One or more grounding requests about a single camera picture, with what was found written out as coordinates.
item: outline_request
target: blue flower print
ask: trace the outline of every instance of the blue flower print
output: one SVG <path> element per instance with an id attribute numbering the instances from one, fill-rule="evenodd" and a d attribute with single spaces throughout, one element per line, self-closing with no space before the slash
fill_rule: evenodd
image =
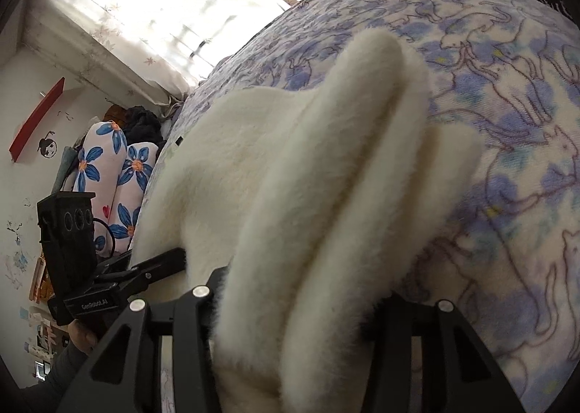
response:
<path id="1" fill-rule="evenodd" d="M 123 239 L 123 238 L 132 238 L 133 232 L 135 231 L 135 225 L 137 225 L 137 218 L 139 217 L 139 212 L 141 207 L 137 207 L 133 212 L 133 218 L 131 218 L 127 207 L 123 206 L 123 204 L 119 204 L 117 206 L 117 212 L 119 213 L 119 218 L 121 219 L 121 223 L 123 225 L 114 225 L 110 226 L 111 232 L 116 239 Z"/>
<path id="2" fill-rule="evenodd" d="M 86 180 L 99 182 L 101 175 L 99 170 L 92 164 L 91 161 L 99 158 L 103 154 L 103 149 L 100 146 L 92 147 L 85 156 L 85 149 L 81 148 L 78 152 L 78 191 L 84 192 L 86 187 Z"/>
<path id="3" fill-rule="evenodd" d="M 102 251 L 105 247 L 105 237 L 103 235 L 95 238 L 95 250 Z"/>
<path id="4" fill-rule="evenodd" d="M 117 185 L 123 185 L 131 180 L 133 174 L 137 175 L 137 183 L 143 192 L 147 188 L 147 183 L 153 172 L 153 167 L 145 161 L 149 158 L 149 148 L 144 146 L 138 153 L 135 147 L 130 146 L 128 151 L 129 159 L 126 159 L 121 168 L 121 176 L 117 180 Z"/>
<path id="5" fill-rule="evenodd" d="M 115 154 L 119 154 L 121 149 L 121 143 L 124 149 L 127 149 L 127 139 L 121 127 L 119 127 L 115 122 L 107 122 L 101 125 L 97 129 L 97 135 L 107 135 L 112 132 L 112 149 L 115 150 Z"/>

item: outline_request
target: blanket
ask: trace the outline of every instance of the blanket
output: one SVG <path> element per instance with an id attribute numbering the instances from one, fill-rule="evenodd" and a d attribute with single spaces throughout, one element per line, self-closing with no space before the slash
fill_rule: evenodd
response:
<path id="1" fill-rule="evenodd" d="M 230 91 L 314 88 L 357 32 L 380 26 L 425 60 L 428 121 L 485 141 L 471 188 L 398 291 L 452 300 L 526 411 L 542 413 L 580 357 L 580 32 L 558 12 L 536 0 L 303 0 L 189 97 L 150 191 L 178 138 Z"/>
<path id="2" fill-rule="evenodd" d="M 427 85 L 416 52 L 367 30 L 318 88 L 225 96 L 167 165 L 133 262 L 185 248 L 181 282 L 147 295 L 163 300 L 231 260 L 213 335 L 223 411 L 360 410 L 360 324 L 480 158 L 469 127 L 427 125 Z"/>

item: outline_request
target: sleeve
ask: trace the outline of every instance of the sleeve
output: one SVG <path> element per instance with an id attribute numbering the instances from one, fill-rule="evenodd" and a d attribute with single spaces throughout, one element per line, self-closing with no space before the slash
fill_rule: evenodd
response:
<path id="1" fill-rule="evenodd" d="M 70 342 L 54 361 L 44 382 L 21 389 L 32 413 L 54 413 L 70 383 L 86 360 L 86 354 Z"/>

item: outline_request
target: bed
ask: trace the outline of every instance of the bed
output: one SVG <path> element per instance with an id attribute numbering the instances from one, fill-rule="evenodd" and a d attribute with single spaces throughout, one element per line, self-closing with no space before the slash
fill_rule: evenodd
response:
<path id="1" fill-rule="evenodd" d="M 535 0 L 303 0 L 188 98 L 143 205 L 178 138 L 214 101 L 256 85 L 313 88 L 353 34 L 373 27 L 388 27 L 423 55 L 430 120 L 463 122 L 485 140 L 469 193 L 399 293 L 456 303 L 526 411 L 543 412 L 580 358 L 580 32 L 549 7 Z M 164 405 L 171 411 L 170 397 Z"/>

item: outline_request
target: red shelf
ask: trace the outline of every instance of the red shelf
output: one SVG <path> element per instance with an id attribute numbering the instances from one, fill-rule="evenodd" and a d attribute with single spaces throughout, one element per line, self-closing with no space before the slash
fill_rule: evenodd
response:
<path id="1" fill-rule="evenodd" d="M 12 145 L 10 145 L 12 161 L 16 162 L 24 148 L 24 145 L 26 145 L 26 142 L 28 142 L 28 139 L 39 125 L 42 117 L 45 116 L 48 110 L 52 107 L 52 104 L 54 104 L 54 102 L 60 97 L 64 88 L 65 79 L 60 78 L 60 81 L 57 82 L 48 94 L 42 98 L 42 101 L 40 101 L 33 113 L 27 118 L 22 128 L 16 134 L 16 138 L 14 138 Z"/>

